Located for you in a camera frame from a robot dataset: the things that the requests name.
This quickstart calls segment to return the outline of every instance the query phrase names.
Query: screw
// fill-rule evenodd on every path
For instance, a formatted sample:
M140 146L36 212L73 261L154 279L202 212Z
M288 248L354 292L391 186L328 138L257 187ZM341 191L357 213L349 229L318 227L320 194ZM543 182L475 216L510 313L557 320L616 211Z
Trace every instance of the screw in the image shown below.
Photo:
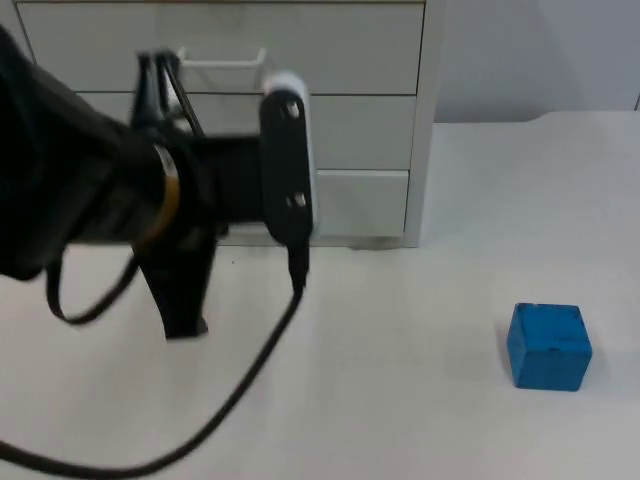
M289 110L289 115L293 118L298 118L300 116L300 108L296 102L289 102L287 104L287 110Z
M293 196L293 199L296 202L296 205L298 205L299 207L306 207L307 206L307 199L304 196L304 193L296 193Z

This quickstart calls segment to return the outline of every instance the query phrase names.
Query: drawer handle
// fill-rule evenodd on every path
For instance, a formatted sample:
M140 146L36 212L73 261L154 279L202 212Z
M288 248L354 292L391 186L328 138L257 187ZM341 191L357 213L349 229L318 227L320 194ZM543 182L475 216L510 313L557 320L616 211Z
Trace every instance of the drawer handle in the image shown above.
M258 56L253 60L189 60L185 47L178 50L178 58L184 68L211 68L211 69L249 69L261 68L267 60L267 49L261 48Z

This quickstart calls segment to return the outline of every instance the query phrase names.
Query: blue cube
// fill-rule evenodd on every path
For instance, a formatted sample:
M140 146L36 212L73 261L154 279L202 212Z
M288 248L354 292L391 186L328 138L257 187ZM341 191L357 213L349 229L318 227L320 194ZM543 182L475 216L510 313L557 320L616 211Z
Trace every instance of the blue cube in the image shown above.
M571 305L519 303L507 337L518 388L576 392L592 350L580 309Z

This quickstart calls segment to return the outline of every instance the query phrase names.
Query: drawer cabinet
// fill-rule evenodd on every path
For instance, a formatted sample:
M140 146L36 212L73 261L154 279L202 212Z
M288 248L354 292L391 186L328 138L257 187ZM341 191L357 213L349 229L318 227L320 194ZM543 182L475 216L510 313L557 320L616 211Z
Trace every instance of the drawer cabinet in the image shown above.
M300 74L315 94L415 94L419 4L20 5L36 60L76 91L132 91L135 52L188 48L194 59L255 58ZM185 75L190 92L252 92L254 72Z
M125 121L137 52L233 62L264 49L261 68L184 70L204 130L257 132L260 75L298 73L311 93L322 243L419 244L445 0L14 1L36 62ZM228 241L263 241L241 232Z
M126 121L132 95L81 94L94 108ZM209 134L255 133L258 95L192 94ZM314 157L321 169L408 170L414 97L313 97Z

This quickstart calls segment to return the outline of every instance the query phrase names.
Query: white drawer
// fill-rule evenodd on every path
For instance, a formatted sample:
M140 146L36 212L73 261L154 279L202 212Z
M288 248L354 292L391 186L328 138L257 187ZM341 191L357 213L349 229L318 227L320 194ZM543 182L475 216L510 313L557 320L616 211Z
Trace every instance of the white drawer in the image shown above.
M401 237L408 172L318 172L320 234Z
M127 121L132 95L85 93L94 108ZM191 101L209 134L254 133L258 95L192 94ZM414 97L313 97L311 121L318 168L408 170Z
M21 3L38 63L76 91L132 91L135 52L186 46L198 59L255 58L318 94L415 94L421 4ZM191 92L252 92L250 71L190 72Z

